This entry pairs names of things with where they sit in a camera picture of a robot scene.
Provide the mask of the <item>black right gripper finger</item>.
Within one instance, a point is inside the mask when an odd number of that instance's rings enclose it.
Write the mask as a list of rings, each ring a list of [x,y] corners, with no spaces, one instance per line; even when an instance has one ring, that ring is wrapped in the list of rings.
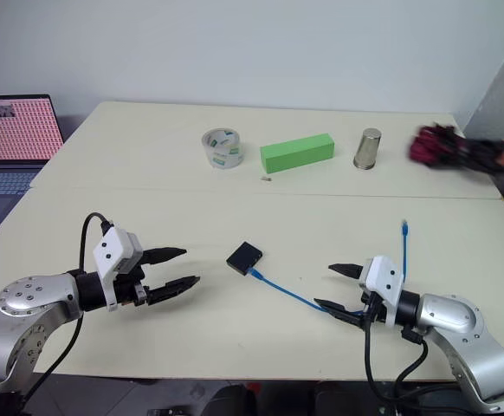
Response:
[[[355,263],[334,263],[328,269],[355,280],[359,280],[361,276],[361,266]]]
[[[347,310],[343,305],[328,300],[314,298],[314,301],[323,311],[327,312],[335,319],[355,327],[364,326],[365,318],[362,311],[352,312]]]

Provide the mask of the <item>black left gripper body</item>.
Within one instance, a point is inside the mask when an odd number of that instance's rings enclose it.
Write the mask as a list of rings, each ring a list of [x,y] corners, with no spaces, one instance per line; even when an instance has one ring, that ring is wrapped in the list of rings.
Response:
[[[113,280],[117,303],[133,303],[135,306],[147,303],[146,288],[141,282],[144,278],[145,272],[139,264],[127,273],[119,273]]]

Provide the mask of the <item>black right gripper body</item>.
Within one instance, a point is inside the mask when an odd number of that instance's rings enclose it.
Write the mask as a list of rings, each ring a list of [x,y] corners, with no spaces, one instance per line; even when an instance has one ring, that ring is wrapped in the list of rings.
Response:
[[[360,301],[364,304],[361,311],[361,326],[365,327],[367,323],[384,321],[386,318],[386,307],[383,304],[383,297],[378,293],[363,292]]]

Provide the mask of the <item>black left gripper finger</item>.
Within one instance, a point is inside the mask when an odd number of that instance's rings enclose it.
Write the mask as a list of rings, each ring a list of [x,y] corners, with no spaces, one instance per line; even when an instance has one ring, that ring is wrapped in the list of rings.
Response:
[[[199,276],[185,276],[169,281],[164,286],[146,291],[146,303],[153,305],[179,296],[200,281]]]
[[[182,256],[187,253],[187,250],[175,247],[164,247],[144,250],[141,263],[142,264],[158,264],[172,260],[175,257]]]

